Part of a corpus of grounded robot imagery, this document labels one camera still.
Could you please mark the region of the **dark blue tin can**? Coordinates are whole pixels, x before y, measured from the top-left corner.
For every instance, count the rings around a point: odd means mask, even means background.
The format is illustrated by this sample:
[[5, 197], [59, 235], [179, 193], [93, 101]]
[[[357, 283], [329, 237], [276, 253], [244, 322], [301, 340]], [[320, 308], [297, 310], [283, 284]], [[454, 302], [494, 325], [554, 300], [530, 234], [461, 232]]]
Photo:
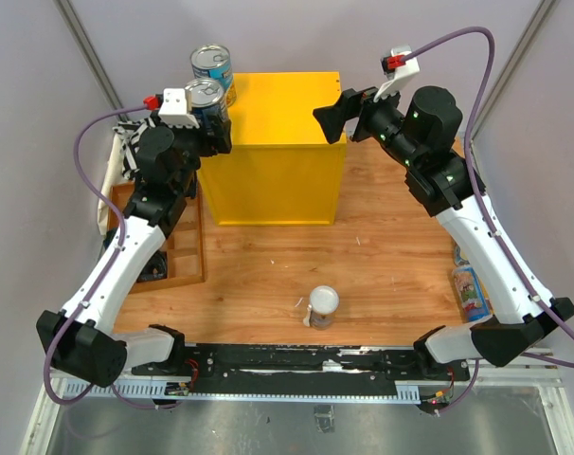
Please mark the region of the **dark blue tin can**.
[[197, 119], [200, 129], [208, 137], [230, 137], [231, 122], [228, 116], [223, 86], [211, 78], [197, 78], [186, 85], [190, 112]]

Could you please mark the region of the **blue label tin can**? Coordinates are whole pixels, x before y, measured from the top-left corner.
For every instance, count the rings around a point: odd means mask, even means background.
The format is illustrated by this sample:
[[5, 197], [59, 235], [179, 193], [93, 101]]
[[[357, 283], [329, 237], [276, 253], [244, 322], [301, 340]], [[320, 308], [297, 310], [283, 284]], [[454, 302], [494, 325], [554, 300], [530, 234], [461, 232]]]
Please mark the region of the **blue label tin can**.
[[196, 78], [216, 80], [224, 89], [226, 105], [230, 107], [237, 100], [234, 75], [229, 50], [223, 45], [209, 44], [194, 49], [190, 63]]

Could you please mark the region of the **white lid clear jar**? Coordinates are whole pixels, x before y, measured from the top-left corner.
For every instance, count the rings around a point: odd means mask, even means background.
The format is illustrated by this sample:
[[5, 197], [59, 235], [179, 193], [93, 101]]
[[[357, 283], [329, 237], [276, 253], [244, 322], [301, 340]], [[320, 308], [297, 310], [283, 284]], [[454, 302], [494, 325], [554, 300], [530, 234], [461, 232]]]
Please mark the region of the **white lid clear jar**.
[[332, 287], [317, 286], [310, 293], [303, 324], [316, 330], [327, 329], [332, 324], [339, 303], [339, 295]]

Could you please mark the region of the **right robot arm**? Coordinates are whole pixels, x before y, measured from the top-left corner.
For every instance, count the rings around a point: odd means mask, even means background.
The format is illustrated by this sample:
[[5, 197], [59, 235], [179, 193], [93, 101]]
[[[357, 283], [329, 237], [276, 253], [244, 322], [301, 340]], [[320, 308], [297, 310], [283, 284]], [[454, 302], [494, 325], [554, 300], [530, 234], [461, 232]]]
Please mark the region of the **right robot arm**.
[[489, 195], [475, 198], [474, 191], [483, 190], [484, 184], [453, 149], [462, 113], [451, 93], [424, 86], [401, 113], [399, 95], [374, 100], [376, 92], [374, 87], [345, 90], [335, 104], [315, 108], [313, 116], [329, 143], [355, 119], [353, 141], [373, 138], [404, 166], [410, 193], [462, 248], [493, 307], [488, 317], [440, 326], [416, 340], [414, 370], [433, 379], [448, 363], [472, 358], [504, 367], [553, 332], [559, 320], [572, 318], [574, 304], [567, 297], [554, 297], [525, 264], [519, 265], [523, 272], [518, 274], [499, 245], [508, 237], [491, 233], [499, 222], [479, 207], [491, 203]]

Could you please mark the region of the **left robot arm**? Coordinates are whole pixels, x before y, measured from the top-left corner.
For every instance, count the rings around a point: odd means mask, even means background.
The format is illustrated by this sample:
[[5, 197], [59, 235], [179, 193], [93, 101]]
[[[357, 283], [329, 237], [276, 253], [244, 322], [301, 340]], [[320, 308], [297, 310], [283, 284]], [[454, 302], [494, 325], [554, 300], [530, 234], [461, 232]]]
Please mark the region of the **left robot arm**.
[[126, 370], [154, 363], [163, 373], [180, 373], [187, 363], [185, 337], [152, 324], [127, 335], [113, 332], [118, 312], [150, 258], [175, 229], [187, 206], [204, 157], [230, 152], [230, 121], [210, 128], [179, 128], [161, 121], [138, 138], [134, 191], [118, 209], [115, 238], [81, 288], [36, 323], [45, 349], [44, 370], [69, 373], [108, 387]]

